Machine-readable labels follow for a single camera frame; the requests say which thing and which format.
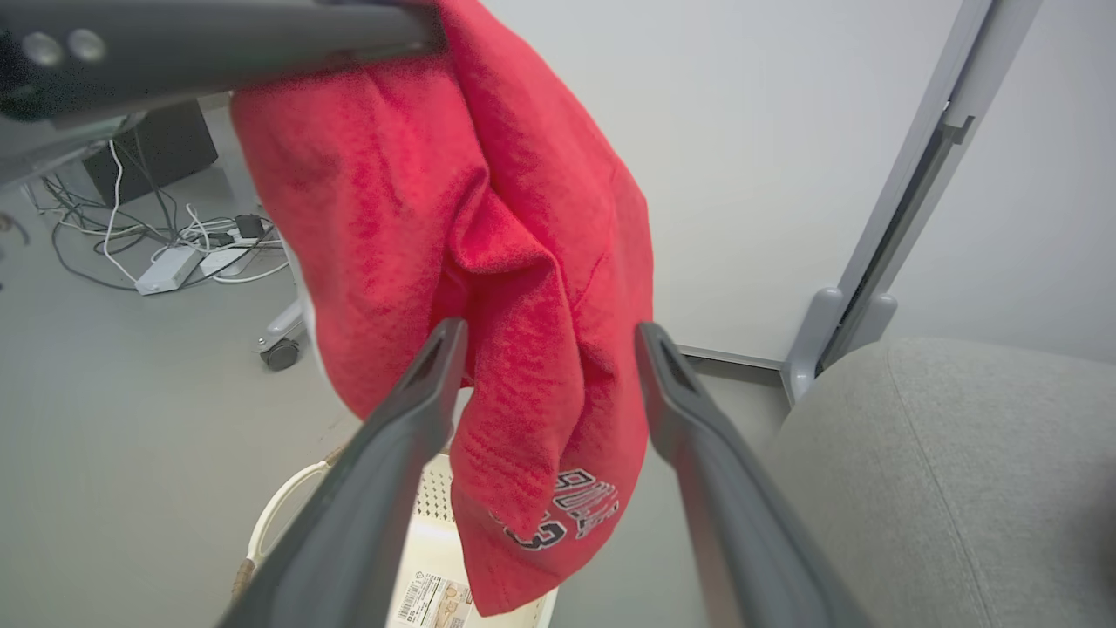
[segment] power adapter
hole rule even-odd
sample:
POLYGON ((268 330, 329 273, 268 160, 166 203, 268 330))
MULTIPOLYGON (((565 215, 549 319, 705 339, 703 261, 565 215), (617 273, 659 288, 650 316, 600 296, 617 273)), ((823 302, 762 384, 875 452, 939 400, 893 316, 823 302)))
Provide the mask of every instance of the power adapter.
POLYGON ((136 290, 144 294, 176 290, 201 259, 202 253, 191 247, 169 248, 136 279, 136 290))

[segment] caster wheel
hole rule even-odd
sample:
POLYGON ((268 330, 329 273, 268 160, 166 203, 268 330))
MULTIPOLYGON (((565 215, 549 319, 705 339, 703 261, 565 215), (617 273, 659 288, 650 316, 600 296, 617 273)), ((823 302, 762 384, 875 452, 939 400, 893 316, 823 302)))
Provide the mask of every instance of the caster wheel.
POLYGON ((282 339, 275 347, 260 354, 260 360, 272 371, 281 371, 298 363, 298 344, 290 339, 282 339))

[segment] red cloth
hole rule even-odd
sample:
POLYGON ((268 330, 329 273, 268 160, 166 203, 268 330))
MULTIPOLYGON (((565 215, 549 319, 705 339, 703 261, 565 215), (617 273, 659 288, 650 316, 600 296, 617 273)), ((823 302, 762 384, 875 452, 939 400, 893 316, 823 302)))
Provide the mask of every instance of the red cloth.
POLYGON ((439 321, 469 322, 452 502, 493 615, 580 569, 631 500, 651 236, 631 173, 542 59, 475 0, 440 4, 449 54, 241 91, 232 115, 357 416, 439 321))

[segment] black cable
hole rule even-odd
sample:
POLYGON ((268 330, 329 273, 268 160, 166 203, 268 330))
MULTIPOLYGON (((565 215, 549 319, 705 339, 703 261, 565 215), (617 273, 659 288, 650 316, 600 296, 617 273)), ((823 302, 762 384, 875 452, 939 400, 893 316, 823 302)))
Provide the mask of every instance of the black cable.
POLYGON ((175 197, 172 196, 171 194, 164 192, 163 189, 158 186, 158 183, 155 183, 155 177, 152 176, 151 170, 147 167, 147 160, 143 158, 143 145, 140 143, 140 132, 136 131, 135 127, 132 127, 132 133, 135 135, 136 148, 138 148, 140 151, 140 158, 136 158, 136 156, 132 154, 132 151, 129 151, 123 143, 117 143, 116 149, 124 153, 124 155, 127 156, 128 160, 131 160, 132 163, 134 163, 136 167, 140 168, 140 172, 143 173, 144 177, 147 178, 147 184, 150 184, 151 190, 155 192, 155 200, 158 201, 158 206, 162 207, 163 210, 163 220, 166 220, 166 228, 170 229, 171 232, 177 233, 179 201, 175 200, 175 197), (166 209, 166 203, 163 202, 163 194, 166 194, 167 197, 170 197, 171 201, 174 203, 175 218, 173 219, 171 218, 170 211, 166 209))
MULTIPOLYGON (((108 229, 108 224, 105 224, 104 222, 100 222, 99 220, 94 220, 93 218, 89 218, 88 215, 86 215, 84 211, 81 211, 81 206, 84 206, 84 203, 73 204, 73 203, 66 201, 66 199, 61 197, 59 195, 59 193, 57 191, 55 191, 52 187, 50 187, 49 185, 47 186, 47 191, 50 192, 50 194, 52 196, 55 196, 55 200, 58 201, 59 204, 61 204, 65 209, 69 210, 70 213, 74 213, 75 215, 78 216, 78 222, 80 223, 80 225, 81 225, 83 229, 88 229, 88 224, 86 224, 87 222, 89 224, 93 224, 94 226, 100 226, 102 229, 108 229)), ((98 205, 90 205, 90 206, 94 206, 95 209, 104 209, 104 210, 109 210, 110 211, 110 209, 108 206, 105 206, 105 205, 99 205, 98 204, 98 205)), ((141 226, 142 225, 144 228, 144 234, 147 235, 148 238, 151 238, 151 239, 153 239, 153 240, 155 240, 155 241, 157 241, 157 242, 160 242, 162 244, 170 244, 173 241, 172 238, 163 235, 157 230, 155 230, 154 228, 150 226, 146 222, 140 220, 138 218, 136 218, 135 215, 132 215, 131 213, 128 213, 126 211, 116 210, 116 213, 118 213, 118 214, 121 214, 121 215, 123 215, 123 216, 125 216, 125 218, 127 218, 129 220, 135 221, 135 224, 113 224, 113 226, 121 228, 121 229, 127 229, 128 226, 141 226)), ((119 234, 114 234, 113 236, 118 238, 121 235, 119 234)))
POLYGON ((260 235, 259 238, 257 238, 257 239, 256 239, 256 241, 254 241, 254 242, 252 242, 252 245, 250 245, 250 247, 248 247, 247 249, 244 249, 244 253, 243 253, 243 254, 241 254, 240 257, 237 257, 237 258, 235 258, 235 259, 233 259, 232 261, 230 261, 230 262, 225 263, 224 265, 222 265, 222 267, 218 268, 217 270, 214 270, 213 272, 211 272, 211 273, 209 273, 209 274, 204 274, 204 273, 203 273, 203 276, 201 276, 201 277, 199 277, 199 278, 194 279, 193 281, 186 281, 186 282, 182 283, 181 286, 179 286, 179 288, 177 288, 177 289, 180 289, 180 290, 181 290, 182 288, 189 288, 190 286, 196 286, 198 283, 200 283, 200 282, 204 281, 205 279, 209 279, 209 278, 211 278, 211 277, 217 277, 217 276, 218 276, 218 274, 220 274, 220 273, 221 273, 221 272, 222 272, 222 271, 223 271, 223 270, 224 270, 225 268, 228 268, 228 267, 232 265, 233 263, 235 263, 235 262, 240 261, 240 258, 241 258, 241 257, 243 257, 244 254, 248 254, 248 253, 249 253, 249 251, 251 251, 251 250, 256 249, 256 248, 257 248, 257 247, 259 247, 259 245, 260 245, 261 243, 263 243, 263 239, 264 239, 264 238, 267 238, 267 236, 268 236, 268 235, 269 235, 269 234, 271 233, 271 231, 275 231, 275 230, 276 230, 276 228, 275 228, 275 226, 270 226, 270 228, 268 228, 268 230, 267 230, 267 231, 263 231, 263 234, 261 234, 261 235, 260 235))
MULTIPOLYGON (((152 187, 154 187, 155 197, 160 197, 163 193, 163 189, 155 184, 155 177, 151 175, 151 167, 147 166, 147 156, 143 154, 143 141, 140 138, 140 126, 132 127, 132 135, 136 138, 136 152, 140 153, 140 164, 144 173, 147 174, 147 180, 151 181, 152 187)), ((174 201, 174 212, 171 214, 171 229, 177 233, 179 232, 179 201, 174 201)))
MULTIPOLYGON (((67 211, 66 214, 62 215, 62 220, 65 220, 69 214, 70 214, 70 212, 67 211)), ((61 223, 61 220, 59 220, 57 223, 55 223, 55 228, 50 231, 50 245, 52 245, 55 248, 55 254, 58 257, 58 262, 62 264, 62 268, 69 270, 70 272, 73 272, 74 274, 77 274, 78 277, 83 277, 83 278, 89 279, 90 281, 93 281, 95 283, 98 283, 98 284, 102 284, 102 286, 105 286, 106 288, 113 288, 113 289, 118 289, 118 290, 127 290, 127 291, 135 291, 136 290, 135 286, 122 286, 119 283, 109 283, 108 281, 103 281, 103 280, 100 280, 100 279, 98 279, 98 278, 96 278, 96 277, 94 277, 92 274, 86 274, 85 272, 81 272, 80 270, 75 269, 69 263, 66 263, 66 260, 62 259, 62 251, 58 248, 58 230, 61 229, 61 228, 62 228, 62 223, 61 223)))
POLYGON ((66 186, 66 183, 62 183, 61 176, 58 176, 56 174, 55 178, 58 180, 57 183, 55 183, 50 178, 44 176, 42 177, 42 183, 47 187, 48 191, 51 191, 51 192, 59 191, 59 192, 65 193, 67 196, 69 196, 70 204, 87 204, 87 205, 90 205, 90 206, 103 206, 105 209, 108 209, 108 205, 105 204, 102 201, 95 201, 93 199, 83 196, 81 194, 77 194, 75 192, 69 191, 69 187, 66 186))
MULTIPOLYGON (((140 231, 138 233, 132 233, 132 234, 136 235, 136 239, 132 240, 131 242, 122 245, 121 248, 118 248, 116 250, 108 251, 108 253, 109 254, 116 254, 118 252, 124 252, 124 251, 128 250, 129 248, 136 245, 137 243, 142 242, 145 238, 148 236, 148 233, 147 233, 146 229, 143 230, 143 231, 140 231)), ((104 245, 105 245, 105 240, 98 239, 97 241, 93 242, 93 252, 96 252, 97 254, 105 254, 104 245)))

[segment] barcode label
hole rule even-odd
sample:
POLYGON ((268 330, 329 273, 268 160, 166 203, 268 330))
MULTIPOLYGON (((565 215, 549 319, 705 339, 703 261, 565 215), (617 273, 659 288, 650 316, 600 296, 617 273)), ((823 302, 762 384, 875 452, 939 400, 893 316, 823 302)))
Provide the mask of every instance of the barcode label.
POLYGON ((403 593, 392 628, 463 628, 472 607, 468 584, 417 571, 403 593))
POLYGON ((400 607, 400 613, 395 617, 403 621, 407 620, 407 616, 411 615, 411 607, 415 606, 415 602, 419 600, 419 591, 421 589, 422 580, 415 580, 407 587, 407 595, 403 597, 403 606, 400 607))

